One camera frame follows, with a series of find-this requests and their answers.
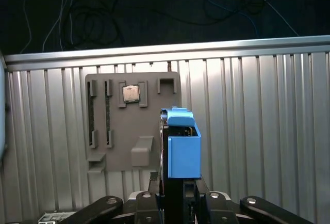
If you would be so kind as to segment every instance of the aluminum rail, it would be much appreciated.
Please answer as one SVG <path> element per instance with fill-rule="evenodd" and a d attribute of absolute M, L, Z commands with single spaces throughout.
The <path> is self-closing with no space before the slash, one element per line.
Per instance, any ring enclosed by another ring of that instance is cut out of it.
<path fill-rule="evenodd" d="M 329 50 L 330 36 L 314 36 L 8 55 L 5 56 L 5 62 L 8 71 L 22 71 L 150 61 L 312 53 Z"/>

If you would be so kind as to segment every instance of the blue plastic part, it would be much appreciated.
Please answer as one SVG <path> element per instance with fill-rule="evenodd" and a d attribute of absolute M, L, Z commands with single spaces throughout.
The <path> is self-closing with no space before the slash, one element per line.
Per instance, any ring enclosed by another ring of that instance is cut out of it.
<path fill-rule="evenodd" d="M 197 133 L 197 136 L 169 137 L 168 177 L 175 179 L 200 178 L 202 137 L 192 112 L 184 108 L 172 108 L 172 110 L 167 110 L 167 113 L 169 126 L 194 127 Z"/>
<path fill-rule="evenodd" d="M 193 113 L 186 108 L 173 107 L 167 111 L 168 126 L 194 127 L 195 120 Z"/>

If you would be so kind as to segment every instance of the gray plastic bracket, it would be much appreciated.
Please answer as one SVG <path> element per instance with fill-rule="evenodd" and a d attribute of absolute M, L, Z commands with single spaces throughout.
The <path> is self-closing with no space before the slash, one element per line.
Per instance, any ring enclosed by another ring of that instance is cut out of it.
<path fill-rule="evenodd" d="M 126 103 L 124 102 L 124 95 L 123 95 L 123 87 L 126 86 L 126 81 L 118 82 L 118 107 L 119 108 L 126 108 Z"/>
<path fill-rule="evenodd" d="M 105 169 L 105 154 L 94 154 L 88 158 L 88 173 L 101 173 Z"/>
<path fill-rule="evenodd" d="M 148 81 L 139 81 L 140 107 L 148 107 Z"/>
<path fill-rule="evenodd" d="M 176 78 L 174 77 L 162 77 L 157 79 L 157 92 L 160 94 L 160 86 L 162 84 L 172 84 L 173 85 L 173 93 L 177 92 L 176 86 Z"/>
<path fill-rule="evenodd" d="M 148 166 L 153 136 L 140 136 L 135 147 L 131 149 L 132 166 Z"/>
<path fill-rule="evenodd" d="M 109 139 L 107 140 L 106 148 L 113 148 L 113 130 L 108 132 Z"/>
<path fill-rule="evenodd" d="M 92 131 L 91 137 L 92 137 L 92 139 L 89 143 L 89 147 L 90 148 L 97 148 L 97 145 L 98 145 L 98 143 L 97 143 L 97 130 Z"/>
<path fill-rule="evenodd" d="M 97 96 L 97 81 L 91 80 L 88 83 L 90 84 L 90 91 L 89 91 L 90 96 L 96 97 Z"/>
<path fill-rule="evenodd" d="M 107 96 L 111 97 L 112 96 L 112 80 L 107 80 L 105 81 L 105 83 L 107 84 Z"/>

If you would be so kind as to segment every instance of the blue cable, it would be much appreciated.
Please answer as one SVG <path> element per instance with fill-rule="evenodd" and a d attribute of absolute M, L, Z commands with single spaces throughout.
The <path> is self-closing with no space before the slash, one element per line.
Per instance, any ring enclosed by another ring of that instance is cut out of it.
<path fill-rule="evenodd" d="M 224 6 L 219 5 L 218 3 L 213 2 L 212 0 L 207 0 L 207 1 L 208 1 L 209 3 L 211 3 L 212 5 L 217 6 L 217 7 L 221 8 L 221 9 L 226 10 L 226 11 L 229 11 L 229 12 L 235 12 L 235 11 L 233 11 L 233 10 L 230 10 L 230 9 L 224 7 Z M 246 15 L 246 14 L 243 13 L 243 12 L 238 12 L 237 14 L 242 15 L 243 17 L 246 17 L 246 18 L 251 22 L 251 24 L 252 24 L 253 27 L 254 27 L 254 31 L 255 31 L 255 33 L 256 33 L 256 36 L 257 36 L 257 38 L 259 38 L 259 32 L 258 32 L 257 26 L 256 26 L 256 24 L 254 23 L 254 21 L 253 21 L 248 15 Z"/>
<path fill-rule="evenodd" d="M 214 2 L 214 1 L 212 1 L 212 0 L 207 0 L 207 1 L 208 1 L 210 4 L 212 4 L 212 5 L 216 6 L 216 7 L 219 7 L 219 8 L 221 8 L 221 9 L 224 9 L 224 10 L 226 10 L 226 11 L 229 11 L 229 12 L 235 12 L 235 11 L 230 10 L 230 9 L 228 9 L 227 7 L 224 7 L 224 6 L 222 6 L 222 5 L 220 5 L 220 4 L 216 3 L 216 2 Z M 255 33 L 256 33 L 256 36 L 257 36 L 257 38 L 259 38 L 259 32 L 258 32 L 257 26 L 256 26 L 256 24 L 254 23 L 254 21 L 253 21 L 248 15 L 246 15 L 246 14 L 243 13 L 243 12 L 238 12 L 237 14 L 242 15 L 243 17 L 247 18 L 247 19 L 252 23 L 252 25 L 253 25 L 253 27 L 254 27 L 254 31 L 255 31 Z"/>

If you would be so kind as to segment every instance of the black metal bracket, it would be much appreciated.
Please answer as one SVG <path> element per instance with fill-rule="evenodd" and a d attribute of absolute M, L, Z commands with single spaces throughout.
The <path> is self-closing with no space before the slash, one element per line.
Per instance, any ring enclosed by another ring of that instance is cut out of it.
<path fill-rule="evenodd" d="M 160 224 L 162 214 L 158 206 L 157 195 L 150 191 L 144 191 L 136 196 L 135 224 Z"/>

